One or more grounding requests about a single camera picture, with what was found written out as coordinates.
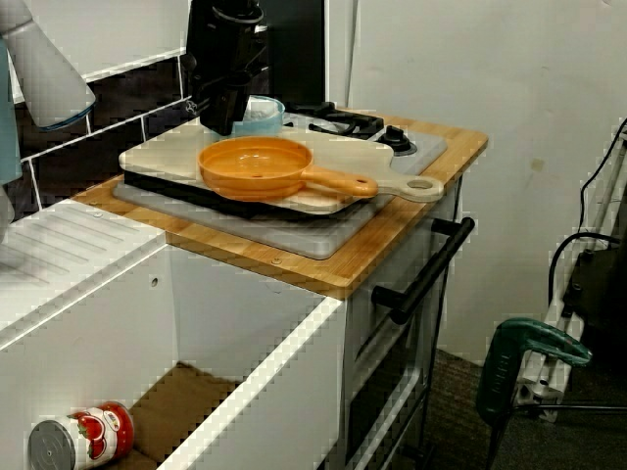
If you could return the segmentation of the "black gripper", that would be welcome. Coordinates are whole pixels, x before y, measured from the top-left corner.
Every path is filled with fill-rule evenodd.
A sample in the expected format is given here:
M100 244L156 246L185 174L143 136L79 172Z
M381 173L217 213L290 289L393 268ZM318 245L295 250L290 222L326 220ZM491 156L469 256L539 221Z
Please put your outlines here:
M264 19L260 7L192 7L189 11L184 54L190 94L186 111L219 135L229 135L233 124L242 120L248 83L267 67L266 43L257 33Z

